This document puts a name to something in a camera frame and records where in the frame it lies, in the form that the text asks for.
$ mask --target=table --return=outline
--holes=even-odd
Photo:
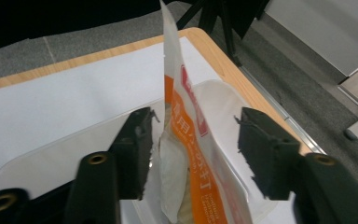
[[[186,36],[194,47],[200,52],[205,60],[211,65],[214,71],[228,84],[234,87],[237,92],[252,106],[268,114],[280,124],[291,135],[299,138],[288,124],[281,118],[278,112],[268,103],[264,96],[255,86],[243,75],[237,66],[216,46],[212,39],[199,28],[189,28],[179,32],[179,36]],[[149,39],[137,41],[120,47],[103,50],[89,55],[81,56],[61,63],[36,68],[23,73],[0,78],[0,88],[22,83],[34,78],[48,76],[69,68],[74,68],[86,63],[93,63],[102,59],[115,57],[120,54],[143,49],[163,41],[163,36],[156,36]],[[301,142],[301,154],[310,152],[310,149]]]

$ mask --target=white wall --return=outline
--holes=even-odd
[[[358,67],[358,0],[270,0],[266,11],[346,76]]]

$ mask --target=floor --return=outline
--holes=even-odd
[[[178,20],[188,4],[169,4]],[[187,27],[198,25],[199,15]],[[84,31],[24,40],[0,49],[0,77],[162,35],[160,12]],[[225,49],[220,21],[211,37]],[[243,68],[286,116],[327,154],[346,164],[358,180],[358,141],[342,132],[358,119],[358,105],[338,88],[345,78],[312,49],[265,15],[243,40],[234,35]]]

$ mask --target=gray carpet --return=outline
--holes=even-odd
[[[169,4],[177,20],[188,7],[182,3]],[[277,33],[281,32],[282,27],[268,17],[262,22]],[[187,27],[197,24],[198,16]],[[342,133],[357,117],[315,79],[326,77],[337,84],[341,79],[339,72],[295,37],[281,35],[280,38],[291,39],[298,49],[308,51],[310,56],[306,60],[317,62],[317,74],[305,71],[307,69],[299,65],[298,57],[292,57],[276,43],[271,44],[275,37],[271,38],[268,32],[260,33],[260,29],[253,26],[243,40],[235,36],[240,61],[317,144],[327,154],[342,161],[358,180],[358,140],[351,142]],[[161,15],[155,12],[86,31],[21,41],[0,49],[0,77],[161,34]],[[219,22],[211,37],[225,49]]]

